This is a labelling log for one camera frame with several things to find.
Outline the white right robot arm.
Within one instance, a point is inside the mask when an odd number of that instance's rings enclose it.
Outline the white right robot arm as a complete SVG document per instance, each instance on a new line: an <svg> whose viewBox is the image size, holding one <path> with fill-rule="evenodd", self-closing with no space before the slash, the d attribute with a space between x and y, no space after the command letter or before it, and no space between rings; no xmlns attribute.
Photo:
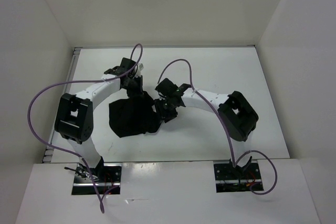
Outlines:
<svg viewBox="0 0 336 224"><path fill-rule="evenodd" d="M154 100L155 110L161 122L167 123L178 115L176 108L197 108L213 112L224 127L230 152L234 154L232 140L247 141L255 130L259 116L242 93L212 93L196 90L191 84L175 85L168 78L161 81L155 90L160 98Z"/></svg>

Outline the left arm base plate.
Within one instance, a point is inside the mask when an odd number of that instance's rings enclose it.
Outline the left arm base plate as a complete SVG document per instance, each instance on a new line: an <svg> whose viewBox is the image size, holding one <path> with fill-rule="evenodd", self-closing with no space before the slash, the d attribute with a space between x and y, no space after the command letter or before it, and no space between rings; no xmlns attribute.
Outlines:
<svg viewBox="0 0 336 224"><path fill-rule="evenodd" d="M94 176L99 194L102 196L105 192L108 192L108 195L118 195L120 193L122 164L105 163L104 170L106 173L101 178ZM75 196L95 195L96 192L86 168L77 164L74 172L71 194Z"/></svg>

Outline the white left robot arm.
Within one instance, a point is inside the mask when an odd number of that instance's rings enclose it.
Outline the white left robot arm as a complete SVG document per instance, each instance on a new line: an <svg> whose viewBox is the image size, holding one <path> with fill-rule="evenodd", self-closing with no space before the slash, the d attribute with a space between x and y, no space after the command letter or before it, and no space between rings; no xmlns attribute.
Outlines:
<svg viewBox="0 0 336 224"><path fill-rule="evenodd" d="M55 131L72 146L75 153L86 161L80 160L79 174L93 182L103 179L104 160L92 141L93 112L110 95L127 90L128 95L143 93L141 71L143 64L123 58L119 66L103 73L97 82L75 94L61 96L55 121Z"/></svg>

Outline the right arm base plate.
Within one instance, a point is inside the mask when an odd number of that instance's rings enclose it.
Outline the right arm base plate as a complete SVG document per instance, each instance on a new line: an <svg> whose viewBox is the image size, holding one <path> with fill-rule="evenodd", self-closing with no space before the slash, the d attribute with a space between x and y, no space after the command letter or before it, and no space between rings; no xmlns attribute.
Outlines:
<svg viewBox="0 0 336 224"><path fill-rule="evenodd" d="M264 190L257 162L235 168L230 161L214 163L213 166L217 193L246 192L250 191L250 186L256 192Z"/></svg>

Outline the black skirt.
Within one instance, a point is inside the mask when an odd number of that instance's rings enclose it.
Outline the black skirt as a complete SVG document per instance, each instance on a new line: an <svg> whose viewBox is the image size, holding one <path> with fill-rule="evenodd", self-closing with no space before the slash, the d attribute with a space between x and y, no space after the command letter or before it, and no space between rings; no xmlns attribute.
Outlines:
<svg viewBox="0 0 336 224"><path fill-rule="evenodd" d="M109 104L109 126L120 138L156 133L162 122L153 106L154 100L146 91L113 101Z"/></svg>

